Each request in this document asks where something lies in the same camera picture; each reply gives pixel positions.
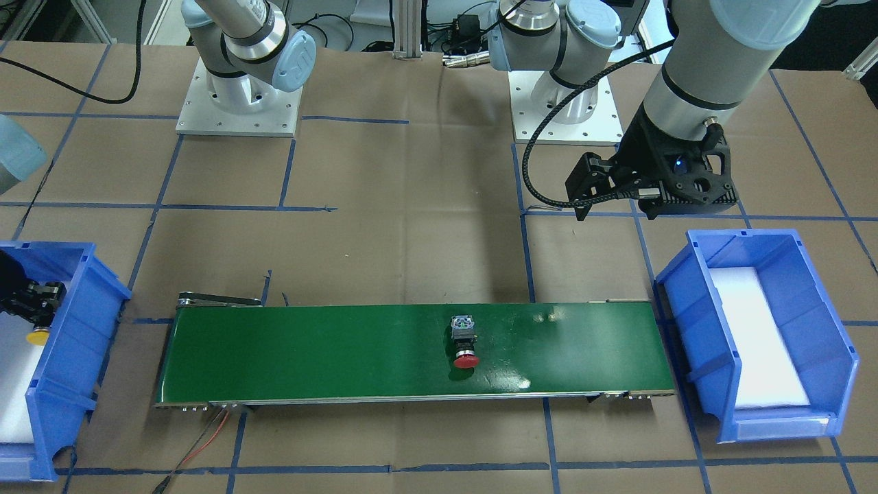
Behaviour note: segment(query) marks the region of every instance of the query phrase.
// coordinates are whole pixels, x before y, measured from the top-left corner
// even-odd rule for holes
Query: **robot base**
[[[272,105],[257,113],[231,113],[212,101],[207,77],[207,69],[199,59],[180,111],[180,119],[176,123],[178,134],[295,136],[301,89],[294,92],[278,91]]]
[[[525,143],[536,126],[545,118],[544,108],[536,108],[530,98],[536,81],[543,72],[516,70],[509,72],[509,97],[512,103],[512,123],[515,142]],[[613,146],[622,140],[622,124],[615,109],[613,92],[606,79],[598,83],[598,103],[591,118],[580,124],[551,122],[539,138],[540,144],[580,144]]]

